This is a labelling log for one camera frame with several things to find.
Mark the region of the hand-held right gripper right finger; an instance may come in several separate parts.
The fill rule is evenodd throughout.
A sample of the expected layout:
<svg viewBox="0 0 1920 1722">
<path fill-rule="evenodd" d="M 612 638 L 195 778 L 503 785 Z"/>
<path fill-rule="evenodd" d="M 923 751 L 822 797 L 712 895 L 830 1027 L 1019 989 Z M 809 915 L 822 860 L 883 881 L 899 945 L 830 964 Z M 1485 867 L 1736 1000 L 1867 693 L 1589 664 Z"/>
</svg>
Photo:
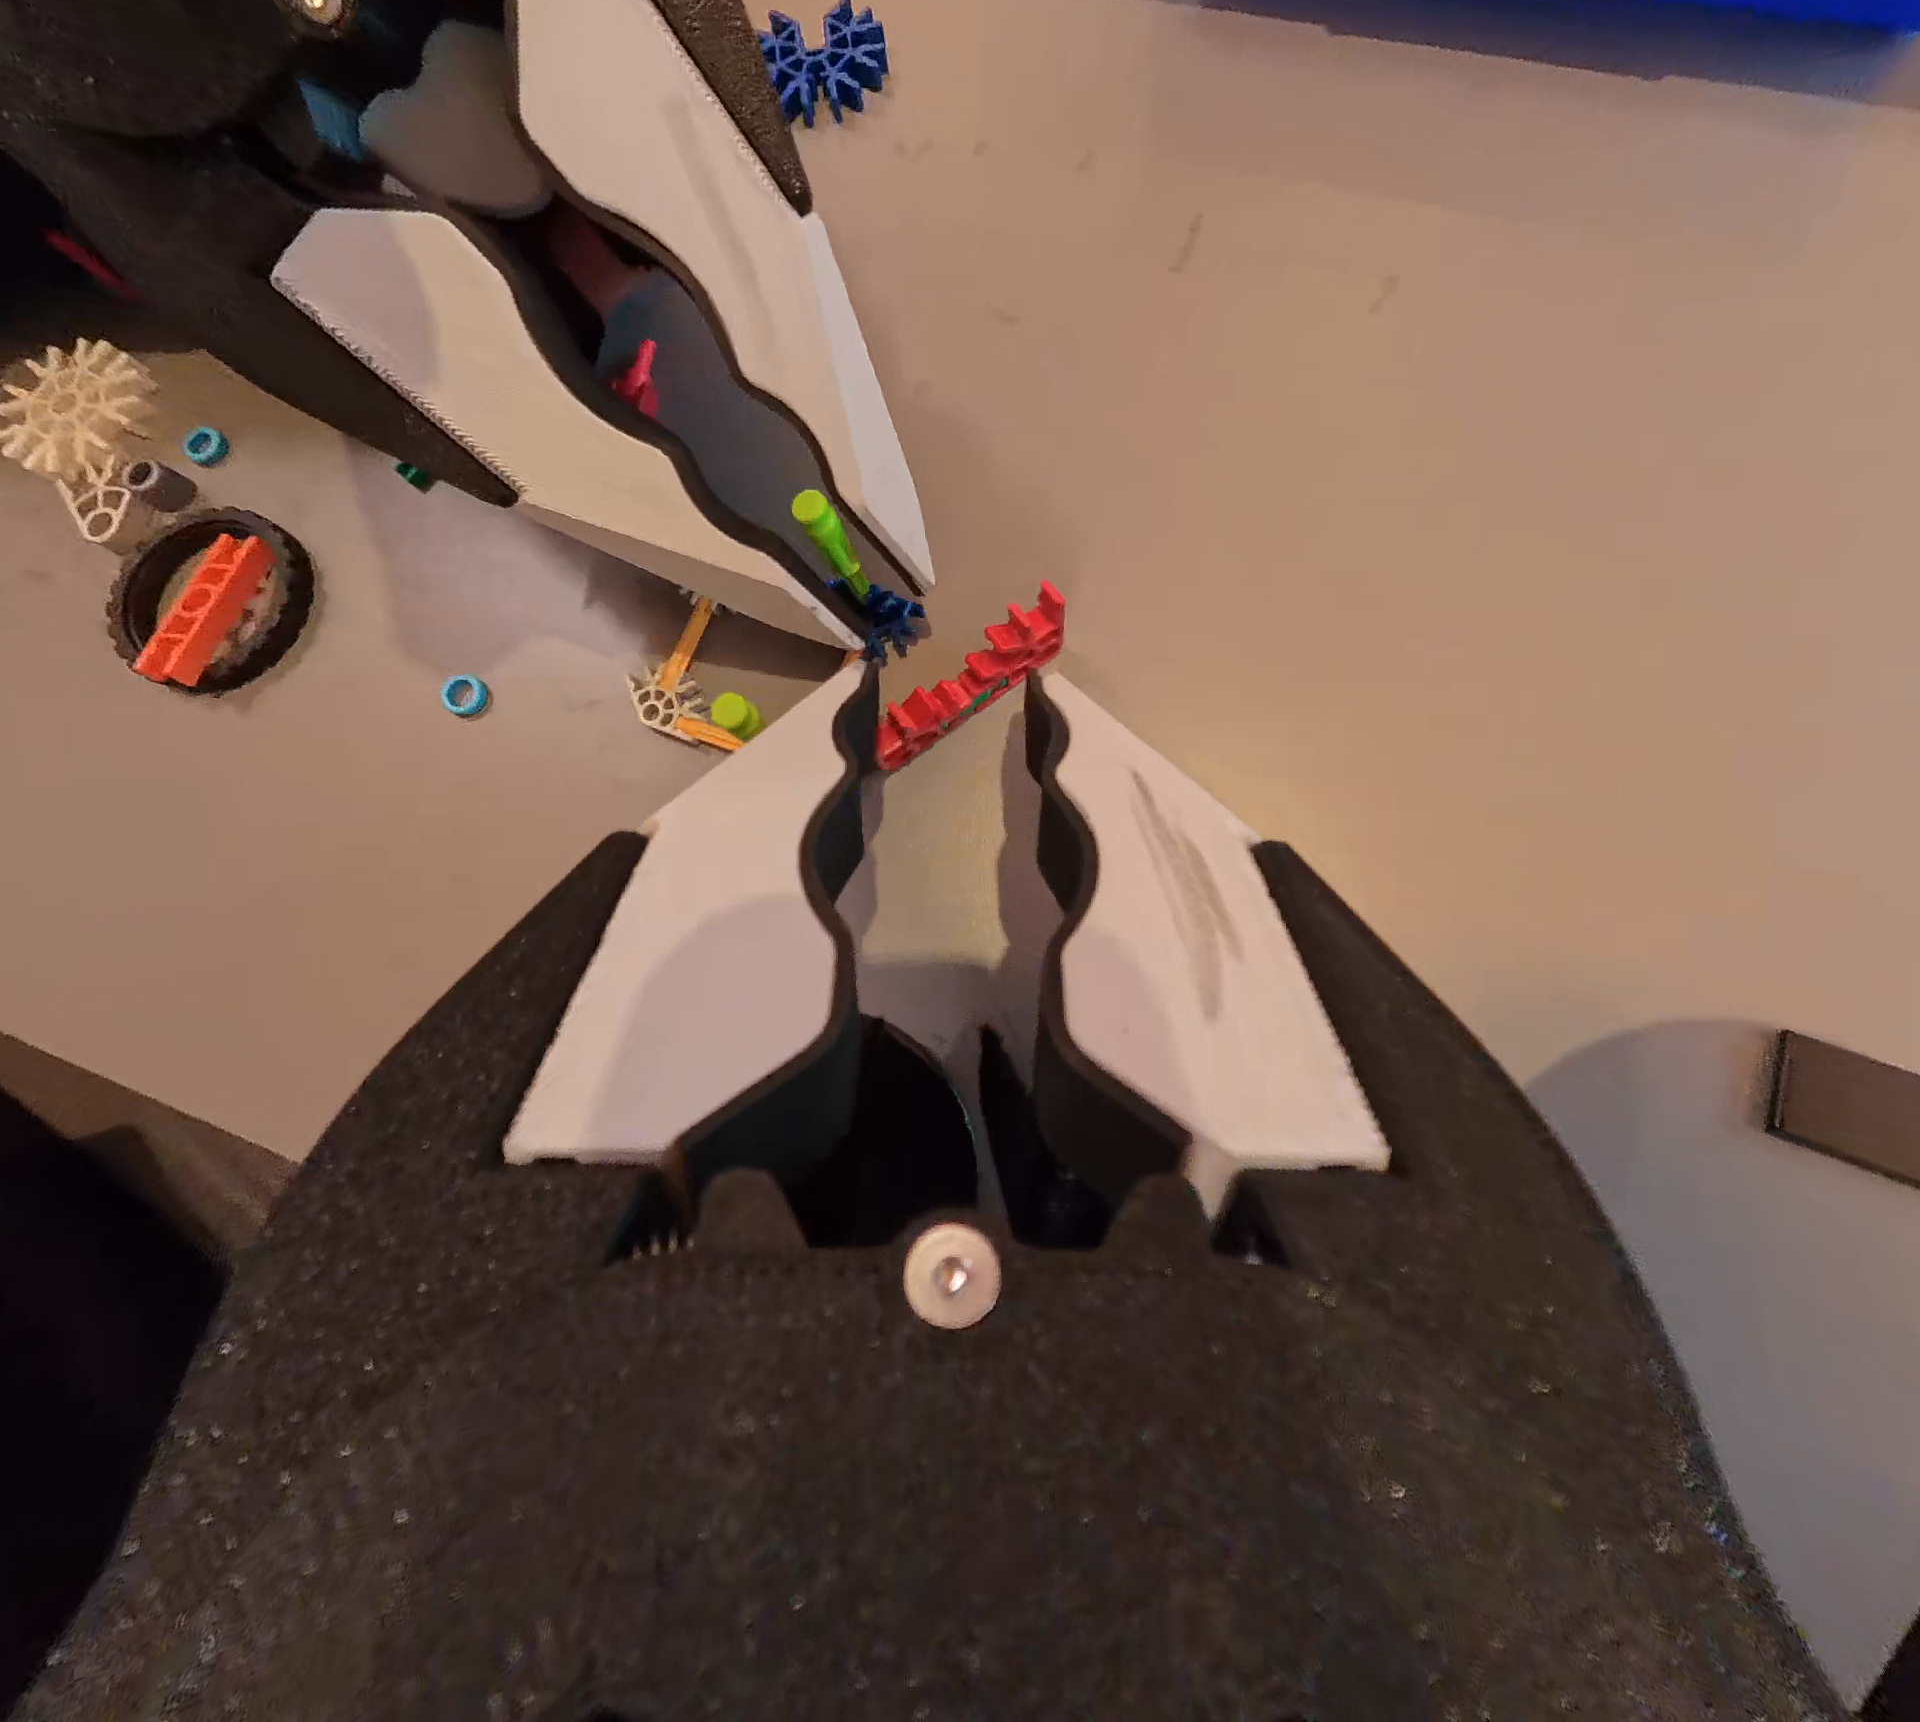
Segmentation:
<svg viewBox="0 0 1920 1722">
<path fill-rule="evenodd" d="M 1385 1182 L 1388 1133 L 1284 919 L 1274 846 L 1056 672 L 1000 770 L 1006 939 L 981 1034 L 1014 1241 L 1096 1250 L 1178 1182 L 1219 1250 L 1283 1250 L 1284 1192 Z"/>
</svg>

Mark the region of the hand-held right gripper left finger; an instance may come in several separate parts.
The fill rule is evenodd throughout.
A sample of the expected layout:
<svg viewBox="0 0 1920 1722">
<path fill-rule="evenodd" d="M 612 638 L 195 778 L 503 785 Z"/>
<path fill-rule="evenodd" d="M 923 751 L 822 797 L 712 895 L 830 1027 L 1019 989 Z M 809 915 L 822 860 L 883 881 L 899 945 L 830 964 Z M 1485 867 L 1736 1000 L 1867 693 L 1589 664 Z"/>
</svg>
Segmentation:
<svg viewBox="0 0 1920 1722">
<path fill-rule="evenodd" d="M 636 867 L 503 1142 L 639 1168 L 617 1248 L 682 1248 L 737 1168 L 796 1191 L 853 1135 L 863 1043 L 838 913 L 867 850 L 878 675 L 853 660 L 641 829 Z"/>
</svg>

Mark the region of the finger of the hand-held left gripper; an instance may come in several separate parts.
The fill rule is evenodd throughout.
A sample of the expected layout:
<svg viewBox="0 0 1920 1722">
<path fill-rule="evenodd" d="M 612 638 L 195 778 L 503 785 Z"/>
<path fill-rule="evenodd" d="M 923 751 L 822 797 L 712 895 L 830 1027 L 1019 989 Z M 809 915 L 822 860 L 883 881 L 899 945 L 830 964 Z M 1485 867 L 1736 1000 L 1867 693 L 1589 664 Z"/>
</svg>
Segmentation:
<svg viewBox="0 0 1920 1722">
<path fill-rule="evenodd" d="M 783 633 L 858 652 L 853 606 L 728 508 L 688 447 L 601 382 L 474 224 L 430 206 L 325 206 L 275 289 L 545 527 Z"/>
<path fill-rule="evenodd" d="M 742 382 L 806 431 L 841 502 L 930 591 L 919 489 L 824 221 L 779 188 L 655 0 L 514 0 L 513 36 L 533 145 L 705 294 Z"/>
</svg>

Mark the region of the red connectors with green clip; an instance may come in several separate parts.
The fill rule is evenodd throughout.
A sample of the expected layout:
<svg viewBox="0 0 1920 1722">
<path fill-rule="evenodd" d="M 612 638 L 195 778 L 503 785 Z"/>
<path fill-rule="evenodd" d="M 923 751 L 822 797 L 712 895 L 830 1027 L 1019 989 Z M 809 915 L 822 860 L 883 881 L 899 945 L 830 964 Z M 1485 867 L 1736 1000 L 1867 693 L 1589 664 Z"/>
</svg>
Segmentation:
<svg viewBox="0 0 1920 1722">
<path fill-rule="evenodd" d="M 1059 658 L 1066 640 L 1066 596 L 1043 582 L 1033 606 L 1012 606 L 985 628 L 987 646 L 972 650 L 953 678 L 914 687 L 883 709 L 876 724 L 876 770 L 896 775 L 994 703 Z"/>
</svg>

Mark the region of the colourful rod connector toy model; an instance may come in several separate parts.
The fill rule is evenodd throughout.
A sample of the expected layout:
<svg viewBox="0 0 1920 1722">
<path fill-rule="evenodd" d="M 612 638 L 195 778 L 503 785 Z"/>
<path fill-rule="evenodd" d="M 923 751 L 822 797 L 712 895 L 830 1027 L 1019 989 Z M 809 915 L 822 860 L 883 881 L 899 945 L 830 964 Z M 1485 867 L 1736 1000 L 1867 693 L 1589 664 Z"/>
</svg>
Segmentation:
<svg viewBox="0 0 1920 1722">
<path fill-rule="evenodd" d="M 853 547 L 848 527 L 820 489 L 804 489 L 791 502 L 793 521 L 814 551 L 828 563 L 830 587 L 843 594 L 863 623 L 867 662 L 889 664 L 912 655 L 930 630 L 921 600 L 871 581 Z M 685 630 L 668 656 L 655 669 L 629 678 L 636 720 L 646 730 L 690 748 L 737 752 L 767 728 L 756 703 L 724 690 L 707 698 L 694 677 L 718 602 L 694 596 Z"/>
</svg>

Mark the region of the blue snowflake connector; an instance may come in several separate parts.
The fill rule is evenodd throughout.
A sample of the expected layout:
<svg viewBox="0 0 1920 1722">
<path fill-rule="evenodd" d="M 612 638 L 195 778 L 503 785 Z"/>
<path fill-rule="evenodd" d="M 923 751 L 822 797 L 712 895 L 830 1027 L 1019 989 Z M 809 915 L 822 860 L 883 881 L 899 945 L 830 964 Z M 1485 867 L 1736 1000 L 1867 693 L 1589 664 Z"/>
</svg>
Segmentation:
<svg viewBox="0 0 1920 1722">
<path fill-rule="evenodd" d="M 863 115 L 869 94 L 886 88 L 893 73 L 885 25 L 872 6 L 838 0 L 822 16 L 822 33 L 809 41 L 804 25 L 780 9 L 759 33 L 761 55 L 788 124 L 814 127 L 820 107 L 841 124 Z"/>
</svg>

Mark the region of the black toy tyre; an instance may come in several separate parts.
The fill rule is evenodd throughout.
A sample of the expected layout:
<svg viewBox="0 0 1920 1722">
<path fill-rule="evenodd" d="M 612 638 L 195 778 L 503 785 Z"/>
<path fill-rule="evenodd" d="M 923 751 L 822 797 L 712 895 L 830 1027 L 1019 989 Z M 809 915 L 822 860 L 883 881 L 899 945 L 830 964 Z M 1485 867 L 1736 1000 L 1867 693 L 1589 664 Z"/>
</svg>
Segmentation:
<svg viewBox="0 0 1920 1722">
<path fill-rule="evenodd" d="M 295 535 L 250 510 L 197 513 L 134 551 L 112 581 L 106 602 L 109 638 L 131 670 L 143 644 L 176 598 L 189 567 L 203 558 L 220 535 L 265 538 L 273 548 L 275 571 L 199 687 L 158 683 L 163 688 L 195 698 L 233 694 L 275 670 L 299 644 L 317 602 L 317 571 Z"/>
</svg>

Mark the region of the orange connector piece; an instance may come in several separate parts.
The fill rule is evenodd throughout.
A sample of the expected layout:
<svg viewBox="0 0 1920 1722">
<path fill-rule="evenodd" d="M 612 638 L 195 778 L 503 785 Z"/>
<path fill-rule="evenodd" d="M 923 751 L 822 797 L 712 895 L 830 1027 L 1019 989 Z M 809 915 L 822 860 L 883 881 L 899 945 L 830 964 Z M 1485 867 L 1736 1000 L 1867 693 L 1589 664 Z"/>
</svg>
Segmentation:
<svg viewBox="0 0 1920 1722">
<path fill-rule="evenodd" d="M 143 642 L 132 660 L 134 675 L 199 688 L 275 571 L 275 551 L 262 537 L 218 535 L 189 567 L 174 600 Z"/>
</svg>

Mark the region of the white snowflake connector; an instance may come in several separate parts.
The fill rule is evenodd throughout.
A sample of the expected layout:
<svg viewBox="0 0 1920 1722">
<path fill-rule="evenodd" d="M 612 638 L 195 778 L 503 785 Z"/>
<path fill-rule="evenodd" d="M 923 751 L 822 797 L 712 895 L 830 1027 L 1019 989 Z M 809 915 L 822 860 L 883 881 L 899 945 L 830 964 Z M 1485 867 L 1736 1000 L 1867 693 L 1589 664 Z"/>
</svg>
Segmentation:
<svg viewBox="0 0 1920 1722">
<path fill-rule="evenodd" d="M 63 486 L 117 480 L 148 442 L 156 378 L 106 341 L 49 346 L 4 388 L 3 455 Z"/>
</svg>

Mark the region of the pale grey connector piece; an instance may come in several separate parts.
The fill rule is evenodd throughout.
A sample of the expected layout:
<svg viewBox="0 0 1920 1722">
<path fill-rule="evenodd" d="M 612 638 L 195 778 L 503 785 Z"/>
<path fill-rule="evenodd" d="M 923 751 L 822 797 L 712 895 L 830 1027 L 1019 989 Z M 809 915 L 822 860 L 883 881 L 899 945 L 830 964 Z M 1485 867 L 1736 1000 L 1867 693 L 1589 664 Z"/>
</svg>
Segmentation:
<svg viewBox="0 0 1920 1722">
<path fill-rule="evenodd" d="M 136 551 L 153 531 L 153 510 L 120 466 L 106 477 L 58 480 L 61 500 L 84 542 L 117 556 Z"/>
</svg>

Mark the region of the person's torso black sweater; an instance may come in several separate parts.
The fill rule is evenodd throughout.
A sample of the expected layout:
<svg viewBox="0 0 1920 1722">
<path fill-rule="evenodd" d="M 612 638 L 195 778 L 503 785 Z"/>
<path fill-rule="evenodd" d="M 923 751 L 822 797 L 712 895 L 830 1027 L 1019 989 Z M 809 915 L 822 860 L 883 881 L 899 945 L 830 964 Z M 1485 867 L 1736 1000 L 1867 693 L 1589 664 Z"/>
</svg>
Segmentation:
<svg viewBox="0 0 1920 1722">
<path fill-rule="evenodd" d="M 224 1288 L 103 1162 L 3 1100 L 3 1710 L 117 1548 Z"/>
</svg>

